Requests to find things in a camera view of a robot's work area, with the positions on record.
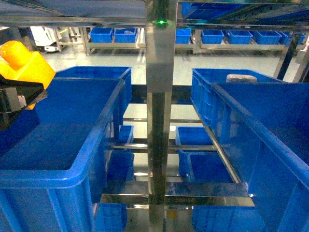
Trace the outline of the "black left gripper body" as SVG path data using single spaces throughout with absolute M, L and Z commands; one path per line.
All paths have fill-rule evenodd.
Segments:
M 0 90 L 0 130 L 7 130 L 26 107 L 26 99 L 17 94 L 15 87 Z

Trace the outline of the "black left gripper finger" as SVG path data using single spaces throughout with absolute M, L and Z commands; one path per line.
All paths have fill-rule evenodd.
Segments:
M 0 76 L 0 105 L 3 109 L 25 109 L 47 97 L 42 83 L 9 80 Z

